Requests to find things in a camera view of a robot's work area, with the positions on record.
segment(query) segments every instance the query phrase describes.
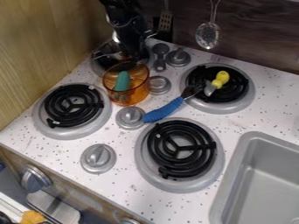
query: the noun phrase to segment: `dark background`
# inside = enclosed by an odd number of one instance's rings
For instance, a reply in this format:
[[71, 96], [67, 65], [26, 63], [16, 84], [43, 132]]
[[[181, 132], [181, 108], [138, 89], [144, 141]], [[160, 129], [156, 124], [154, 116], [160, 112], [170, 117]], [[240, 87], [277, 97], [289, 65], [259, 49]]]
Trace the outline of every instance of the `dark background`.
[[[150, 23], [164, 9], [163, 0], [140, 0], [140, 4]], [[203, 50], [194, 34], [209, 20], [210, 1], [169, 0], [169, 5], [173, 42]], [[221, 0], [216, 24], [222, 38], [211, 53], [299, 74], [299, 1]]]

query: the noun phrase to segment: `blue handle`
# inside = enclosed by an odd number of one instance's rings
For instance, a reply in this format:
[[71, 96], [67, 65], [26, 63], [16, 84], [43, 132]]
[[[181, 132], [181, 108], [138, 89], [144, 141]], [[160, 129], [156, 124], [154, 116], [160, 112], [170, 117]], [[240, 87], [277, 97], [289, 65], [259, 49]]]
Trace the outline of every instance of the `blue handle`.
[[184, 98], [180, 96], [174, 99], [173, 101], [169, 102], [165, 106], [150, 111], [149, 113], [143, 116], [143, 122], [154, 123], [165, 118], [166, 116], [170, 115], [173, 111], [178, 109], [182, 105], [183, 101]]

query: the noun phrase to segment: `black coil burner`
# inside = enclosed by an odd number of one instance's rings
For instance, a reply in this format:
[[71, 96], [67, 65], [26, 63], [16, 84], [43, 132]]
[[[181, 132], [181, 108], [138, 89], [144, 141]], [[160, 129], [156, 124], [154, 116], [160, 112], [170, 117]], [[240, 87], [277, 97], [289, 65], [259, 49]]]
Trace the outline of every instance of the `black coil burner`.
[[59, 87], [45, 98], [49, 127], [68, 128], [81, 125], [99, 115], [104, 107], [99, 92], [81, 84]]
[[206, 81], [213, 81], [220, 71], [226, 71], [230, 80], [221, 89], [217, 89], [210, 97], [202, 91], [195, 95], [204, 102], [232, 102], [245, 95], [248, 90], [248, 79], [237, 70], [226, 66], [198, 66], [189, 75], [188, 85], [205, 85]]
[[[180, 145], [178, 139], [184, 139], [188, 145]], [[204, 174], [217, 154], [216, 143], [210, 135], [198, 125], [186, 121], [158, 123], [150, 131], [147, 145], [164, 179]], [[189, 155], [179, 157], [183, 151], [189, 151]]]

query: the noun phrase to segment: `wooden panel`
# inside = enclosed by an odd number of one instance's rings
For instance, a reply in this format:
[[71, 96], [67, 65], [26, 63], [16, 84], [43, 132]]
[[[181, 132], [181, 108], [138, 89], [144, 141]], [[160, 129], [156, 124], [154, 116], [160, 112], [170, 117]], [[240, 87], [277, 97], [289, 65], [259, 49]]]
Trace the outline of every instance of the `wooden panel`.
[[[163, 8], [162, 0], [141, 0], [151, 18]], [[209, 20], [209, 0], [170, 0], [174, 15], [174, 42], [200, 48], [197, 27]], [[299, 3], [288, 0], [222, 0], [216, 23], [222, 39], [217, 53], [299, 74]]]
[[110, 33], [98, 0], [0, 0], [0, 129]]

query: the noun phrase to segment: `yellow handle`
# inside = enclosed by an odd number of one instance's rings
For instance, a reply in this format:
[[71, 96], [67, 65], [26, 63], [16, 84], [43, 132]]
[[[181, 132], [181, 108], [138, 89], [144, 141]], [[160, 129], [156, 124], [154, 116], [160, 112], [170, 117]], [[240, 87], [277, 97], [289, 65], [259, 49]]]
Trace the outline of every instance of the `yellow handle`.
[[229, 81], [229, 73], [226, 71], [220, 71], [217, 73], [216, 79], [212, 81], [212, 85], [217, 89], [220, 89], [228, 81]]
[[45, 221], [45, 218], [42, 214], [29, 210], [24, 212], [21, 224], [38, 224]]

